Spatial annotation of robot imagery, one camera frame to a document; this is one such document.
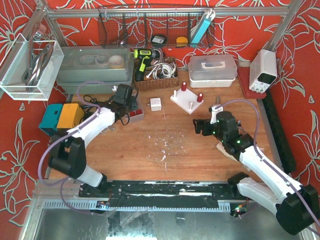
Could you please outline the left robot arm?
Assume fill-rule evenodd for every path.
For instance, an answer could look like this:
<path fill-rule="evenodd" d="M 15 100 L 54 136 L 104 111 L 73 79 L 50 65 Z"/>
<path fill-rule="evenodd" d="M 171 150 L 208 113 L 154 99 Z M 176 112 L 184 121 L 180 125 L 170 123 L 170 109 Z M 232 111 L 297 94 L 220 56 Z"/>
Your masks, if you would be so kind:
<path fill-rule="evenodd" d="M 119 84 L 114 95 L 106 101 L 85 101 L 95 108 L 79 125 L 57 132 L 54 142 L 41 157 L 49 155 L 48 166 L 69 178 L 78 180 L 103 192 L 107 188 L 107 177 L 91 168 L 87 163 L 86 148 L 102 131 L 120 121 L 122 125 L 130 122 L 130 112 L 138 105 L 139 90 L 127 84 Z"/>

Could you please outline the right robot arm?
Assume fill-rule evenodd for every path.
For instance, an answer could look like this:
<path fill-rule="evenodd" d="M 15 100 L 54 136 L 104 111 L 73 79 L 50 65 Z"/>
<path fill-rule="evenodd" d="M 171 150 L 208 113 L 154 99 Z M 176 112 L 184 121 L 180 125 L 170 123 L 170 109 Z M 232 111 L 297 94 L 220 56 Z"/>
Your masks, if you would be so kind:
<path fill-rule="evenodd" d="M 255 145 L 249 134 L 239 132 L 235 117 L 229 111 L 213 112 L 211 119 L 194 119 L 196 134 L 214 136 L 222 150 L 253 171 L 262 184 L 244 172 L 228 179 L 231 192 L 247 197 L 275 215 L 279 225 L 296 235 L 320 220 L 320 203 L 312 185 L 294 180 Z"/>

